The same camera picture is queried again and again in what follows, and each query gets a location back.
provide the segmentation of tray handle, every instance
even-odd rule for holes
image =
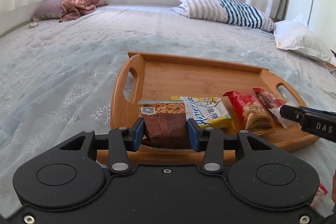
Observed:
[[[110,127],[131,127],[139,117],[138,101],[141,99],[146,61],[140,54],[130,57],[121,68],[111,101]],[[134,82],[130,100],[124,96],[124,87],[128,72],[133,75]]]
[[[295,100],[298,101],[299,106],[306,106],[305,101],[301,98],[298,92],[290,84],[288,84],[285,80],[283,80],[276,74],[267,70],[262,70],[260,72],[260,76],[269,86],[273,94],[278,95],[279,98],[283,98],[283,96],[279,92],[278,87],[280,85],[283,85],[292,94]]]

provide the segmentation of handle cutout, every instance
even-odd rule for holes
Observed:
[[[292,93],[284,85],[278,86],[277,89],[287,102],[292,101],[295,106],[299,106],[298,100],[295,99]]]
[[[125,85],[124,85],[124,89],[123,89],[123,94],[124,97],[127,101],[131,102],[131,95],[132,95],[132,90],[133,90],[133,86],[134,86],[134,76],[131,73],[131,70],[128,72],[126,81],[125,81]]]

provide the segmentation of snack package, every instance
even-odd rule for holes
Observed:
[[[327,189],[323,186],[322,183],[320,183],[319,188],[317,189],[317,192],[310,206],[315,210],[320,197],[325,196],[326,194],[328,194]]]
[[[273,133],[272,122],[258,98],[252,94],[229,91],[228,96],[245,130],[257,135]]]
[[[172,100],[182,100],[185,105],[187,119],[193,118],[200,128],[233,128],[235,125],[220,97],[180,97],[172,96]]]
[[[292,121],[284,119],[280,115],[280,107],[285,104],[284,101],[276,98],[273,93],[264,91],[261,88],[253,88],[253,91],[264,107],[272,114],[276,122],[280,123],[284,128],[288,128],[292,124]],[[288,102],[286,105],[295,106],[293,102]]]
[[[165,149],[190,149],[183,101],[139,101],[147,137],[143,145]]]

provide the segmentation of white lace bedspread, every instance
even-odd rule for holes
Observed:
[[[276,49],[274,36],[260,30],[144,5],[109,5],[70,22],[39,22],[0,39],[0,214],[20,206],[12,177],[21,164],[82,130],[108,132],[111,93],[128,50],[268,67],[308,106],[336,109],[335,75]],[[295,155],[317,170],[330,193],[335,145],[319,140]],[[318,210],[326,216],[332,207],[328,194]]]

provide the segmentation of blue and white striped pillowcase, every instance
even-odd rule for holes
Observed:
[[[172,8],[185,17],[206,19],[270,32],[274,22],[257,8],[238,0],[180,0],[182,4]]]
[[[270,32],[274,29],[273,20],[264,12],[238,0],[219,0],[220,5],[227,12],[228,24],[251,27]]]

